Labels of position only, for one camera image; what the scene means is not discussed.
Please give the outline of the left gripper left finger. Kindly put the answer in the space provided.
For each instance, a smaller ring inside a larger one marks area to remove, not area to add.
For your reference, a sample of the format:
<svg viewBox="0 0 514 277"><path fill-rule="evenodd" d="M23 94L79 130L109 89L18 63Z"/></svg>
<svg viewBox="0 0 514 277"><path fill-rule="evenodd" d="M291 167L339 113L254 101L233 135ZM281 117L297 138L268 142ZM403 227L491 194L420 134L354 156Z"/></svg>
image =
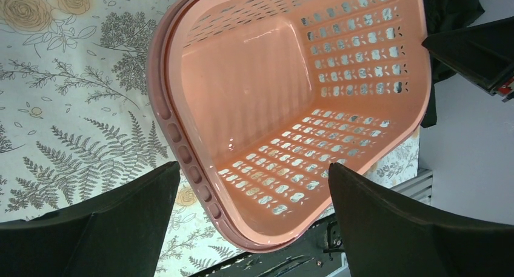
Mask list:
<svg viewBox="0 0 514 277"><path fill-rule="evenodd" d="M2 276L153 276L180 183L168 162L79 204L1 224Z"/></svg>

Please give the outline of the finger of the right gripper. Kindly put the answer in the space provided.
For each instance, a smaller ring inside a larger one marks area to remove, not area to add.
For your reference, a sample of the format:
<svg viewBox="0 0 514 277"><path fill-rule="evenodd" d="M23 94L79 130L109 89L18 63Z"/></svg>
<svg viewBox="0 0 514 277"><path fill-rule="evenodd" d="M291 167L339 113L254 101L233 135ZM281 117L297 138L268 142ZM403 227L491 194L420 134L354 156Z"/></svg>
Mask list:
<svg viewBox="0 0 514 277"><path fill-rule="evenodd" d="M513 99L513 17L430 35L422 46L486 93Z"/></svg>

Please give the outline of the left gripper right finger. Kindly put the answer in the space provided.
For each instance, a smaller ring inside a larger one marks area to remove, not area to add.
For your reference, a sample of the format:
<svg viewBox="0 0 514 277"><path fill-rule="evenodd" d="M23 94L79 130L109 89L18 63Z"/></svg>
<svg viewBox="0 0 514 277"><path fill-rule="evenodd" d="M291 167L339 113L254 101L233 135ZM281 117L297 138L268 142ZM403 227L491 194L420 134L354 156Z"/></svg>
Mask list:
<svg viewBox="0 0 514 277"><path fill-rule="evenodd" d="M346 166L329 190L352 276L512 276L513 226L457 215Z"/></svg>

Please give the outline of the pink perforated plastic basket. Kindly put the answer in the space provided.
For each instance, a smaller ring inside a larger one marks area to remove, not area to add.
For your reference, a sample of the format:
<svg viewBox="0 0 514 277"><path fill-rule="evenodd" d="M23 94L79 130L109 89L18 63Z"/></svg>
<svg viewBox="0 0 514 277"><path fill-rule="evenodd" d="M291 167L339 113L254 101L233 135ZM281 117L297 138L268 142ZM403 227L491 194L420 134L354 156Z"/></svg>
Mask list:
<svg viewBox="0 0 514 277"><path fill-rule="evenodd" d="M329 166L365 173L419 127L423 0L177 0L154 32L156 120L218 232L253 253L329 207Z"/></svg>

